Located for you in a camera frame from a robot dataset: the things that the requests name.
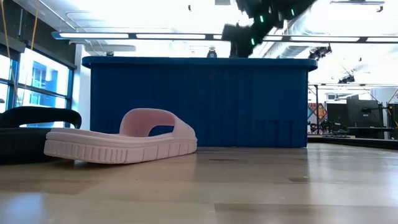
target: ceiling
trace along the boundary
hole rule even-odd
[[[14,0],[35,12],[36,0]],[[290,35],[397,35],[398,1],[383,0],[378,5],[331,4],[318,0],[294,22],[272,34]],[[225,23],[250,23],[238,11],[234,0],[40,0],[39,18],[62,32],[184,32],[220,34]],[[115,55],[143,57],[206,57],[215,47],[219,57],[228,57],[227,42],[169,40],[99,40],[84,42],[91,54],[104,54],[104,48],[118,46]],[[252,57],[307,58],[309,50],[320,44],[263,43]],[[332,44],[333,53],[319,61],[310,73],[312,83],[337,83],[348,74],[357,83],[395,83],[396,45]]]

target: ribbed bin side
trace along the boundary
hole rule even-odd
[[[305,147],[307,80],[305,67],[92,64],[91,130],[118,133],[129,110],[160,108],[199,146]]]

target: wooden floor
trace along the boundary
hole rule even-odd
[[[398,223],[398,151],[206,148],[127,166],[0,166],[0,223]]]

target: blue storage bin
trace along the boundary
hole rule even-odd
[[[83,65],[91,68],[92,131],[118,133],[129,110],[160,108],[193,127],[199,146],[307,145],[314,60],[85,57]]]

